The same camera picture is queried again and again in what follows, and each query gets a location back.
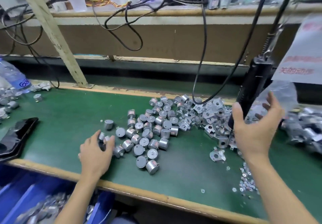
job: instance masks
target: hand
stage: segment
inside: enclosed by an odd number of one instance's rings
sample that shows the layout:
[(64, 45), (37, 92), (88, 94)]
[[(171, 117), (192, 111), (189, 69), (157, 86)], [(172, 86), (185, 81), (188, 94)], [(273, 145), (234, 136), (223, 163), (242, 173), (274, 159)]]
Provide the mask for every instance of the hand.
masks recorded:
[(104, 140), (106, 150), (102, 151), (97, 142), (99, 134), (100, 130), (86, 139), (85, 143), (80, 146), (81, 152), (78, 154), (82, 163), (81, 176), (96, 181), (108, 170), (115, 147), (115, 137), (112, 136), (108, 142)]
[(245, 124), (239, 103), (232, 106), (236, 144), (246, 161), (269, 160), (268, 149), (284, 110), (272, 92), (268, 93), (267, 101), (270, 105), (263, 103), (263, 107), (268, 110), (267, 115), (258, 116), (260, 121), (253, 124)]

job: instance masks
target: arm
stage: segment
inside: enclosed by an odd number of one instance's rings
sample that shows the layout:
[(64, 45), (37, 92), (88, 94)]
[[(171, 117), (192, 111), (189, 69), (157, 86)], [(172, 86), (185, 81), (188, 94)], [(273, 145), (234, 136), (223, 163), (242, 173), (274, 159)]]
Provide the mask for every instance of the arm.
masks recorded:
[(268, 158), (271, 141), (284, 111), (272, 92), (267, 101), (270, 105), (263, 104), (268, 110), (267, 115), (255, 124), (245, 124), (240, 105), (233, 105), (237, 146), (252, 172), (271, 223), (316, 224), (318, 222), (284, 183)]
[(112, 151), (115, 146), (115, 137), (104, 142), (106, 150), (102, 151), (97, 143), (100, 130), (86, 139), (81, 145), (78, 157), (82, 163), (82, 172), (75, 189), (68, 202), (57, 216), (54, 224), (82, 224), (91, 200), (94, 189), (100, 177), (108, 170)]

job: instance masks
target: forearm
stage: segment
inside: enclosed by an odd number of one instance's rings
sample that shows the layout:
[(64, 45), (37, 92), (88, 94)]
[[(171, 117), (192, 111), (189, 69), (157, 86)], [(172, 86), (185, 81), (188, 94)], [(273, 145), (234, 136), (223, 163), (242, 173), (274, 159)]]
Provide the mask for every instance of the forearm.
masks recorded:
[(271, 223), (318, 223), (284, 183), (268, 158), (249, 160), (247, 163)]
[(54, 224), (82, 224), (96, 184), (96, 179), (81, 176)]

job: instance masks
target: white paper sign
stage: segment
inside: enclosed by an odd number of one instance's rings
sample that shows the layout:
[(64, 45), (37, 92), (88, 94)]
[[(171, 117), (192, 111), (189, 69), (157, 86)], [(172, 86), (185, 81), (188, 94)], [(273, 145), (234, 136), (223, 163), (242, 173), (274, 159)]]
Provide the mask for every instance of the white paper sign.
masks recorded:
[(322, 15), (309, 15), (272, 80), (322, 84)]

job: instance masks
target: clear plastic bag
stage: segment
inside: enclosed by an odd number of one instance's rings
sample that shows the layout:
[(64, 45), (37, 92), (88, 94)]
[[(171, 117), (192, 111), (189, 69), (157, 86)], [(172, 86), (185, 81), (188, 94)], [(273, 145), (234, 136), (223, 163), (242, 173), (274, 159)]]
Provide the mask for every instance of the clear plastic bag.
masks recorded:
[(267, 110), (263, 108), (262, 104), (268, 103), (266, 97), (269, 91), (273, 92), (274, 96), (277, 98), (285, 112), (292, 111), (292, 109), (296, 108), (299, 104), (294, 83), (289, 81), (274, 80), (260, 93), (252, 104), (252, 107), (248, 113), (248, 116), (251, 119), (255, 117), (256, 113), (262, 116), (267, 113)]

